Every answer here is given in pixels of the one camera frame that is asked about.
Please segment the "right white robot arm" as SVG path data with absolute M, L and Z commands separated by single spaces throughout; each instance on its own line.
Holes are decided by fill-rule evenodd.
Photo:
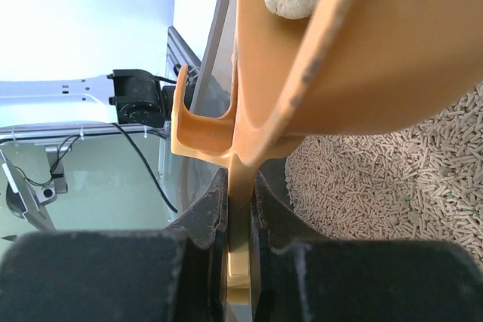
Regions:
M 3 81 L 1 126 L 42 130 L 125 120 L 161 127 L 172 96 L 139 69 L 69 81 Z M 58 232 L 8 159 L 15 214 L 35 232 L 1 263 L 3 321 L 223 321 L 229 306 L 227 173 L 158 231 Z M 482 276 L 443 241 L 330 240 L 258 177 L 250 202 L 256 321 L 480 321 Z

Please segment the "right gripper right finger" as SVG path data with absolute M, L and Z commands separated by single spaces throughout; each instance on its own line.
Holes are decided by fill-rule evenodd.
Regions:
M 250 203 L 256 321 L 480 321 L 482 275 L 447 241 L 330 239 L 265 178 Z

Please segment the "yellow litter scoop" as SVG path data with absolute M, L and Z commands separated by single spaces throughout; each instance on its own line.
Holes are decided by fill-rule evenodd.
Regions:
M 171 149 L 228 170 L 228 300 L 248 303 L 248 215 L 267 159 L 310 134 L 378 134 L 433 116 L 482 78 L 482 0 L 318 0 L 285 20 L 237 0 L 232 99 L 218 118 L 184 104 Z

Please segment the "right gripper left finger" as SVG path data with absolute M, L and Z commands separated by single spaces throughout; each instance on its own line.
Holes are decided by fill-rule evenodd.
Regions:
M 227 173 L 166 228 L 36 232 L 1 263 L 3 321 L 222 321 Z

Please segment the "grey litter box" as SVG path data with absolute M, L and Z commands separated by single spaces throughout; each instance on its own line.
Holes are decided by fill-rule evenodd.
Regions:
M 307 135 L 258 175 L 326 237 L 453 241 L 481 261 L 482 78 L 400 130 Z

